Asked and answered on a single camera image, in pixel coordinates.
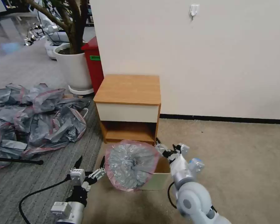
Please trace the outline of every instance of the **black baseboard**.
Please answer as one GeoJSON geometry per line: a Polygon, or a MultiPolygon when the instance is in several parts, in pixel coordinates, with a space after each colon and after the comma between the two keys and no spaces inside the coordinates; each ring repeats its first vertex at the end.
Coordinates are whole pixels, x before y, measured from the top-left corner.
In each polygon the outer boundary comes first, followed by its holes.
{"type": "Polygon", "coordinates": [[[182,119],[182,120],[205,120],[205,121],[225,121],[239,123],[259,123],[259,124],[280,124],[279,119],[260,119],[260,118],[235,118],[235,117],[213,117],[179,114],[160,114],[160,118],[182,119]]]}

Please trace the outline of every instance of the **nightstand drawer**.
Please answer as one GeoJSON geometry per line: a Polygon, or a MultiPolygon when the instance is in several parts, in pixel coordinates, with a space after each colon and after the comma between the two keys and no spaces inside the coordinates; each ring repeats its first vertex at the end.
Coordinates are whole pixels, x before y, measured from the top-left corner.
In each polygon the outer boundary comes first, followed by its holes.
{"type": "Polygon", "coordinates": [[[96,103],[101,121],[152,122],[158,120],[159,106],[96,103]]]}

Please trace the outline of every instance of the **white robot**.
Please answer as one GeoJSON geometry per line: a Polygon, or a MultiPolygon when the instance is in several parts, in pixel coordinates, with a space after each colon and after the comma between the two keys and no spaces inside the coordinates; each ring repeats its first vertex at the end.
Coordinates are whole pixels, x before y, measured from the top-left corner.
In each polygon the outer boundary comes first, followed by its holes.
{"type": "MultiPolygon", "coordinates": [[[[173,148],[174,150],[168,150],[157,140],[156,149],[169,160],[174,180],[168,188],[170,203],[178,209],[183,217],[191,219],[195,224],[231,224],[216,212],[207,189],[195,182],[197,173],[204,167],[202,161],[194,158],[188,163],[183,155],[187,153],[189,147],[184,144],[173,145],[173,148]],[[171,202],[169,195],[172,185],[174,185],[176,206],[171,202]]],[[[93,173],[88,174],[83,169],[71,170],[70,179],[74,186],[72,195],[66,202],[55,202],[51,208],[51,213],[58,217],[57,223],[80,224],[82,222],[90,185],[96,183],[104,174],[104,161],[102,161],[100,169],[93,173]]]]}
{"type": "MultiPolygon", "coordinates": [[[[43,5],[42,0],[34,1],[41,6],[43,5]]],[[[56,47],[69,42],[67,34],[55,23],[53,23],[47,16],[45,16],[45,14],[39,12],[36,9],[32,10],[31,7],[29,7],[29,11],[34,14],[40,22],[39,30],[33,30],[33,32],[46,35],[47,40],[44,46],[46,48],[47,54],[51,59],[56,60],[53,50],[56,47]]],[[[56,18],[60,18],[58,12],[54,8],[51,8],[50,11],[56,18]]]]}

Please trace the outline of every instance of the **white plant pot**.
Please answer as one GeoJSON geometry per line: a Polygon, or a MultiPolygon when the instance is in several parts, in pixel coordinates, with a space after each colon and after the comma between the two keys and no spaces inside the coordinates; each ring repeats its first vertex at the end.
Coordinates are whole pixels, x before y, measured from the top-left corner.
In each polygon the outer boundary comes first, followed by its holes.
{"type": "Polygon", "coordinates": [[[56,60],[68,84],[70,92],[77,95],[93,93],[85,54],[59,54],[58,52],[69,48],[70,44],[58,46],[54,49],[56,60]]]}

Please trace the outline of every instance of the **crumpled plastic sheet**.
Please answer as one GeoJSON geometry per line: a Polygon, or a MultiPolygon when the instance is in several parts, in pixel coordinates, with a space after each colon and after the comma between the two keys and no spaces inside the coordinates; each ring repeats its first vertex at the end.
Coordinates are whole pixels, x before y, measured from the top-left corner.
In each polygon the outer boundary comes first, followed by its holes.
{"type": "MultiPolygon", "coordinates": [[[[86,122],[78,111],[90,100],[63,99],[64,91],[44,83],[0,89],[0,157],[31,157],[81,139],[86,122]]],[[[0,161],[0,168],[8,164],[0,161]]]]}
{"type": "Polygon", "coordinates": [[[105,170],[117,189],[136,190],[152,177],[159,156],[159,152],[152,145],[123,140],[108,145],[105,152],[105,170]]]}

